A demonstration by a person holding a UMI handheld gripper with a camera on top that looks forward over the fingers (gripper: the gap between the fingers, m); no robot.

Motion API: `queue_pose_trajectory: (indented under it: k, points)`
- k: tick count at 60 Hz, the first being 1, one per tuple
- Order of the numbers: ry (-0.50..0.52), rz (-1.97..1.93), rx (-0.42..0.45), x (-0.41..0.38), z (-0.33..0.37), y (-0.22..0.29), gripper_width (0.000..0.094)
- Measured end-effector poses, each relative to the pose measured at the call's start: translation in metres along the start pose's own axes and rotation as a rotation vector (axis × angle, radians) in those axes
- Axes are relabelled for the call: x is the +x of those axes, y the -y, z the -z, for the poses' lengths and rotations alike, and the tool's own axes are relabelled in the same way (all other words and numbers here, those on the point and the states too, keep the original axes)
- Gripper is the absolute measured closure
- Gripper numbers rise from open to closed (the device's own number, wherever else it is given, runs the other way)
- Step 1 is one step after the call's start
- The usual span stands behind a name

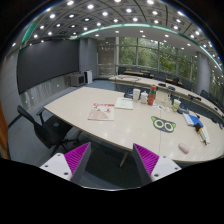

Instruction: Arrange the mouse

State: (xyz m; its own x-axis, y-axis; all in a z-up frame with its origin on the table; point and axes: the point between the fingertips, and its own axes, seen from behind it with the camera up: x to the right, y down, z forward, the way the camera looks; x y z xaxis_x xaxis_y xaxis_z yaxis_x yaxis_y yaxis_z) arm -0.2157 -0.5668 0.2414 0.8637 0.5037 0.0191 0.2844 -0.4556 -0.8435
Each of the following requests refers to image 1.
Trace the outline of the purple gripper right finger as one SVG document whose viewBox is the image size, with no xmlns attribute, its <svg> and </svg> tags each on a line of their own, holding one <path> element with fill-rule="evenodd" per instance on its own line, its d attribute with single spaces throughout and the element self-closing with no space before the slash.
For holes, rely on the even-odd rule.
<svg viewBox="0 0 224 224">
<path fill-rule="evenodd" d="M 159 156 L 154 152 L 134 143 L 132 151 L 143 185 L 148 185 L 180 170 L 170 158 Z"/>
</svg>

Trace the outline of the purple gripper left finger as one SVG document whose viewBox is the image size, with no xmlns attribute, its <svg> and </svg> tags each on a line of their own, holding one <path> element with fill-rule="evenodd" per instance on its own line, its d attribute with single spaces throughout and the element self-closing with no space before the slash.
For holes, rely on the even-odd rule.
<svg viewBox="0 0 224 224">
<path fill-rule="evenodd" d="M 56 153 L 41 169 L 72 183 L 79 184 L 91 155 L 91 143 L 83 144 L 66 154 Z"/>
</svg>

